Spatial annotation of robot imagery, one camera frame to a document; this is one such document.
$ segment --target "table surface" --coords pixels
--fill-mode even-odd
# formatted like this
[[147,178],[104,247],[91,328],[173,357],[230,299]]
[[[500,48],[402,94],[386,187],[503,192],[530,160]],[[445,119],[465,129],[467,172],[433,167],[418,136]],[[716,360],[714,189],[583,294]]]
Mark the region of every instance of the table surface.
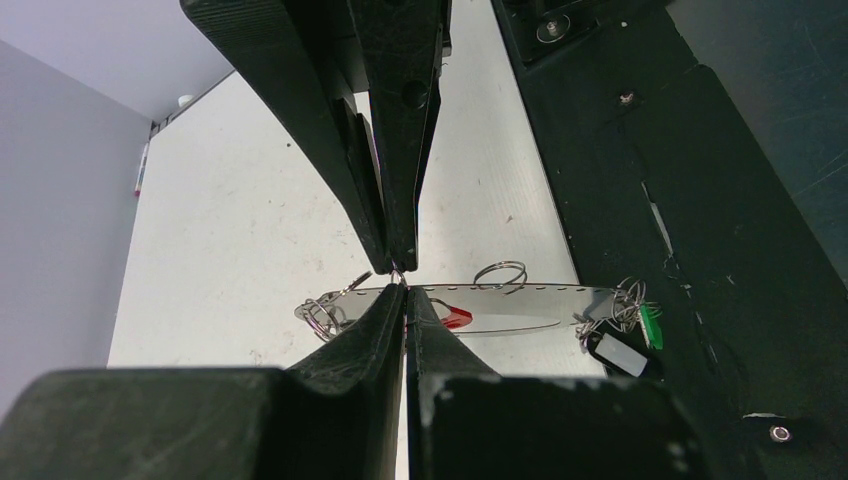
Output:
[[[455,2],[452,22],[407,279],[470,283],[520,260],[532,282],[579,283],[491,5]],[[234,74],[151,141],[109,366],[292,365],[322,345],[294,308],[368,269],[338,201]],[[503,374],[603,375],[568,326],[464,341]]]

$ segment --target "red clip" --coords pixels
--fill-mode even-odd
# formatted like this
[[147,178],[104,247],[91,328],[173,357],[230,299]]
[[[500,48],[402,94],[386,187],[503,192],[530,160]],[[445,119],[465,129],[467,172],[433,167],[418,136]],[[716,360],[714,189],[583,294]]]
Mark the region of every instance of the red clip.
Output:
[[461,328],[471,323],[471,312],[456,307],[448,307],[451,313],[442,319],[442,325],[453,330]]

